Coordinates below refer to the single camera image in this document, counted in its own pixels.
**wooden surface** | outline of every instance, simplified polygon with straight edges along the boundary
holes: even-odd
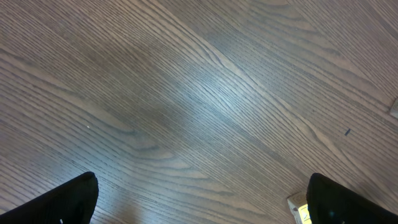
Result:
[[[0,210],[91,170],[93,223],[293,223],[314,172],[398,213],[397,21],[393,0],[0,1]]]

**black object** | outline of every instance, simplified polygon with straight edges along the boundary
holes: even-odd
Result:
[[[87,172],[0,215],[0,223],[89,224],[97,198],[97,178]]]
[[[321,174],[313,174],[307,190],[313,224],[398,223],[398,216]]]

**small dark mark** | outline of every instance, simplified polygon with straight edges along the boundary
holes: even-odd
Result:
[[[346,132],[345,136],[347,136],[347,135],[349,134],[350,131],[351,131],[351,130],[350,130],[350,128],[349,128],[348,131]]]

